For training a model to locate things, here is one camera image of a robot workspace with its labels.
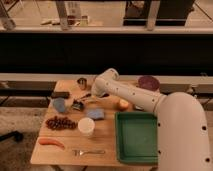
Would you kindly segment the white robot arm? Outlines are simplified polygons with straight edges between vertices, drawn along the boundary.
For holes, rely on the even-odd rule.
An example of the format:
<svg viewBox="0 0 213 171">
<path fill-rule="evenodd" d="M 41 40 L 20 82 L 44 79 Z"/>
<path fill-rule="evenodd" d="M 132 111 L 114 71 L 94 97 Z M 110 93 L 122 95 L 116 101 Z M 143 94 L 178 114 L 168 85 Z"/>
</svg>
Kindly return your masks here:
<svg viewBox="0 0 213 171">
<path fill-rule="evenodd" d="M 92 84 L 93 95 L 116 95 L 158 119 L 158 171 L 213 171 L 207 119 L 200 102 L 185 92 L 161 94 L 118 81 L 109 68 Z"/>
</svg>

